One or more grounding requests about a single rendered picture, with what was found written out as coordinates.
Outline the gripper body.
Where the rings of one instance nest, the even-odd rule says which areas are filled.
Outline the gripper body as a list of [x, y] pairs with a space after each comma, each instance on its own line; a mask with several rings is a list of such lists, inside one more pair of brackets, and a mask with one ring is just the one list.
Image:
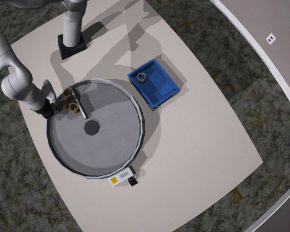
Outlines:
[[39, 91], [38, 101], [33, 105], [28, 105], [28, 107], [37, 114], [41, 114], [45, 119], [49, 119], [54, 116], [54, 111], [49, 101], [54, 102], [57, 96], [49, 80], [43, 82], [43, 87]]

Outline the bronze bushing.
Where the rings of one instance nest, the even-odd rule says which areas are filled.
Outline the bronze bushing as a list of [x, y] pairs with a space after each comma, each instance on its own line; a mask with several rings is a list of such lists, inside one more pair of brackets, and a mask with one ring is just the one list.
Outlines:
[[[66, 103], [64, 107], [62, 107], [62, 104], [63, 104], [63, 103]], [[62, 99], [62, 100], [59, 101], [59, 107], [60, 107], [61, 109], [63, 109], [63, 110], [67, 110], [68, 107], [69, 107], [69, 105], [68, 105], [68, 103], [66, 102], [66, 100]]]
[[[63, 95], [64, 95], [64, 97], [65, 98], [67, 98], [68, 96], [65, 96], [68, 92], [70, 92], [70, 94], [69, 95], [72, 95], [72, 92], [71, 92], [71, 90], [70, 89], [65, 89], [64, 91], [63, 91]], [[72, 95], [73, 96], [73, 95]]]
[[[75, 106], [77, 106], [77, 109], [76, 109], [76, 110], [72, 110], [73, 107], [75, 107]], [[74, 114], [77, 114], [77, 113], [79, 113], [79, 111], [80, 111], [79, 106], [78, 106], [77, 103], [72, 103], [72, 104], [70, 105], [69, 108], [70, 108], [70, 110], [72, 111], [72, 113], [74, 113]]]

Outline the blue square tray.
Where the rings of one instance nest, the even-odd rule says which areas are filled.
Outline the blue square tray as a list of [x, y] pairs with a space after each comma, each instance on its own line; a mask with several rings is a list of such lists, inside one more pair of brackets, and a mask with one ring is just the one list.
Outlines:
[[[139, 73], [146, 74], [146, 81], [143, 84], [137, 81]], [[156, 60], [151, 60], [131, 72], [128, 80], [134, 85], [152, 111], [180, 91], [179, 87]]]

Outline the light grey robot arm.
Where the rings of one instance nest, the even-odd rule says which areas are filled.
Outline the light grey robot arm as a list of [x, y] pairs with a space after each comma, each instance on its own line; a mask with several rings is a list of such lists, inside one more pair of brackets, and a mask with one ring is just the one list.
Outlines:
[[[87, 0], [0, 0], [0, 2], [8, 2], [24, 10], [41, 9], [50, 3], [65, 5], [68, 11], [63, 16], [63, 44], [66, 47], [75, 47], [79, 43]], [[32, 74], [17, 58], [8, 39], [0, 31], [0, 70], [11, 66], [16, 70], [2, 80], [3, 93], [27, 105], [35, 104], [40, 91], [32, 83]]]

